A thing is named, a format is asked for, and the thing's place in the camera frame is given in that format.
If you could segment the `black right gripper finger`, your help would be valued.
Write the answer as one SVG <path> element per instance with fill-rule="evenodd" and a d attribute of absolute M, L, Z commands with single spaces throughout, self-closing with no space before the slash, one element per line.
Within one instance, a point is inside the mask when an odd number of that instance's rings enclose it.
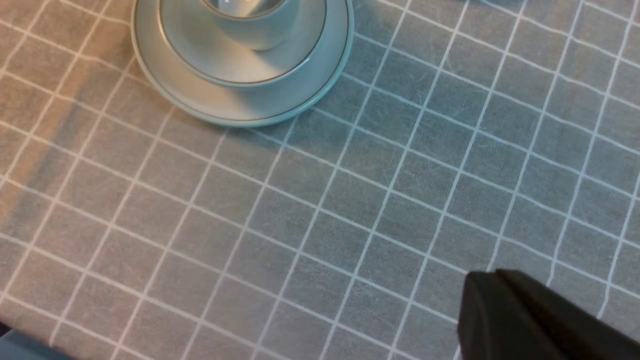
<path fill-rule="evenodd" d="M 639 343 L 516 269 L 471 271 L 457 336 L 464 360 L 637 360 Z"/>

